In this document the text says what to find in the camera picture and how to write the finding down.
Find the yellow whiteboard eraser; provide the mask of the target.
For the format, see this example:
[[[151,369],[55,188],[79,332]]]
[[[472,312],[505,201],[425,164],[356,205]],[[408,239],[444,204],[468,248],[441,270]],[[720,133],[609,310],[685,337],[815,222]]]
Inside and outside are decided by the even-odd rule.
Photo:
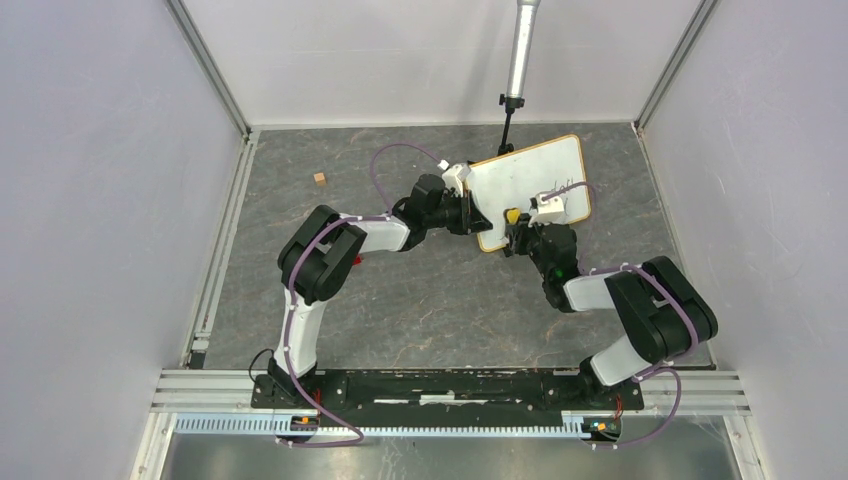
[[[522,212],[518,208],[510,208],[504,211],[504,221],[506,225],[516,225],[521,217]]]

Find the yellow framed whiteboard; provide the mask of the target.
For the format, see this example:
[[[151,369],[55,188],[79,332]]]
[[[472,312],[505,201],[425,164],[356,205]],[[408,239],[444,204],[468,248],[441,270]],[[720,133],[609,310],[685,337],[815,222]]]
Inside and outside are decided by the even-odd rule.
[[[528,213],[533,198],[563,188],[568,190],[557,198],[564,206],[557,221],[572,224],[588,219],[592,204],[587,182],[581,142],[575,134],[471,165],[464,186],[492,224],[490,230],[477,234],[479,248],[491,253],[505,247],[506,210]]]

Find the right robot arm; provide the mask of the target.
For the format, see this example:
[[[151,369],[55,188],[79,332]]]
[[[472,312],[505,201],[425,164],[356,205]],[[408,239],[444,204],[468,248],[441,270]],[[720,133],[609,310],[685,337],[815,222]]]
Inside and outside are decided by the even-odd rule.
[[[580,400],[602,408],[628,380],[645,379],[718,333],[717,318],[677,265],[657,256],[583,273],[576,232],[563,224],[520,220],[506,228],[505,256],[527,256],[548,303],[563,313],[610,310],[624,334],[581,362]]]

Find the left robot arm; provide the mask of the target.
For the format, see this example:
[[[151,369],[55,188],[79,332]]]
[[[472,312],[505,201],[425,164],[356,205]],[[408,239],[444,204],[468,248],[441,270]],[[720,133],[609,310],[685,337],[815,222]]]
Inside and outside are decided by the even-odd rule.
[[[342,214],[316,207],[278,257],[285,286],[285,317],[268,374],[290,407],[314,394],[309,376],[317,365],[317,338],[327,302],[346,282],[363,253],[408,251],[433,229],[454,235],[489,231],[493,224],[461,183],[424,174],[410,194],[376,216]]]

